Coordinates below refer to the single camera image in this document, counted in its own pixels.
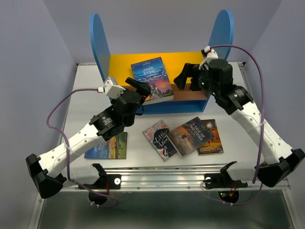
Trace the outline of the Jane Eyre blue book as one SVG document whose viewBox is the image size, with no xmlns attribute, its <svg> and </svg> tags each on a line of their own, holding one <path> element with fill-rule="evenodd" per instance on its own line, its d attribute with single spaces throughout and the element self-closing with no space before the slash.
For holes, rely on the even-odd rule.
<svg viewBox="0 0 305 229">
<path fill-rule="evenodd" d="M 148 83 L 151 94 L 146 98 L 144 105 L 170 101 L 174 92 L 161 57 L 131 65 L 135 80 Z"/>
</svg>

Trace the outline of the A Tale of Two Cities book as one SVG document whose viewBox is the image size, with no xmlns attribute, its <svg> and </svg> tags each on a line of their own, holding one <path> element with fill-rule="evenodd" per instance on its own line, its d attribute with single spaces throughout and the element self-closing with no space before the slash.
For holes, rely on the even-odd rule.
<svg viewBox="0 0 305 229">
<path fill-rule="evenodd" d="M 199 117 L 195 117 L 167 134 L 181 157 L 186 157 L 214 138 Z"/>
</svg>

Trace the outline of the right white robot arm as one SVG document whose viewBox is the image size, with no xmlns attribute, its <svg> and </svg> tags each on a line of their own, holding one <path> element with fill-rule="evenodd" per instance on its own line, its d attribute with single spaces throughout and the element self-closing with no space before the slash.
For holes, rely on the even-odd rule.
<svg viewBox="0 0 305 229">
<path fill-rule="evenodd" d="M 204 90 L 250 136 L 259 148 L 255 165 L 231 162 L 219 174 L 211 175 L 211 188 L 230 186 L 235 181 L 258 179 L 267 187 L 274 187 L 291 174 L 305 158 L 302 149 L 294 149 L 269 125 L 258 110 L 250 93 L 233 83 L 233 67 L 226 60 L 214 59 L 200 64 L 186 63 L 174 79 L 180 90 L 191 79 L 192 91 Z"/>
</svg>

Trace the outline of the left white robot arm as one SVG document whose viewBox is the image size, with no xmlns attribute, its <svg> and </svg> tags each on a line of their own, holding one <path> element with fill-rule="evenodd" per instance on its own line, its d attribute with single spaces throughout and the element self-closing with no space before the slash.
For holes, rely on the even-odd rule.
<svg viewBox="0 0 305 229">
<path fill-rule="evenodd" d="M 114 184 L 100 164 L 72 170 L 70 163 L 134 124 L 137 110 L 143 107 L 151 89 L 148 83 L 141 83 L 130 77 L 125 81 L 134 90 L 118 85 L 113 77 L 108 77 L 103 87 L 93 88 L 93 92 L 103 93 L 111 98 L 111 106 L 94 115 L 71 138 L 67 138 L 61 129 L 53 127 L 61 134 L 64 142 L 44 154 L 31 154 L 26 158 L 30 177 L 42 198 L 50 198 L 64 187 L 74 184 L 93 193 Z"/>
</svg>

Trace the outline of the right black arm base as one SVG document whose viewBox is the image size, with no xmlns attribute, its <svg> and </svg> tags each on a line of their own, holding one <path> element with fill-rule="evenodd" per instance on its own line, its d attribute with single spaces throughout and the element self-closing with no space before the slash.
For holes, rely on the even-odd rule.
<svg viewBox="0 0 305 229">
<path fill-rule="evenodd" d="M 247 188 L 248 184 L 242 181 L 234 181 L 227 174 L 208 173 L 204 175 L 201 186 L 206 190 L 220 189 L 218 192 L 220 200 L 231 206 L 239 199 L 239 188 Z"/>
</svg>

